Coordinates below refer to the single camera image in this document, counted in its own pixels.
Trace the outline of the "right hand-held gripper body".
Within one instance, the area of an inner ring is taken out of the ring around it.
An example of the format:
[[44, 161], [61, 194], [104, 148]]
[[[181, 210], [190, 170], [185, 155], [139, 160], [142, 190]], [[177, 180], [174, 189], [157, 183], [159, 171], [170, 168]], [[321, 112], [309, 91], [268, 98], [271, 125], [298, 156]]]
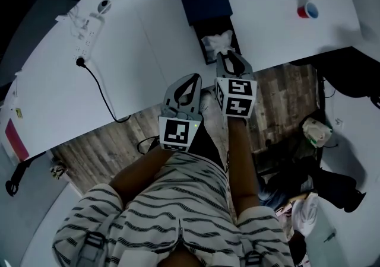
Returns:
[[249, 118], [254, 109], [257, 82], [252, 75], [243, 78], [217, 77], [216, 100], [223, 116]]

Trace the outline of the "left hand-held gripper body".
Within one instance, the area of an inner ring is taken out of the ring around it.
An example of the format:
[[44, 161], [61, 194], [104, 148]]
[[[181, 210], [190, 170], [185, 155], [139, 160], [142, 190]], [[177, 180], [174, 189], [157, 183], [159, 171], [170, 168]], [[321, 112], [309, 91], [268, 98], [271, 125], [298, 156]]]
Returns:
[[159, 142], [163, 149], [188, 152], [202, 122], [200, 107], [163, 105], [159, 116]]

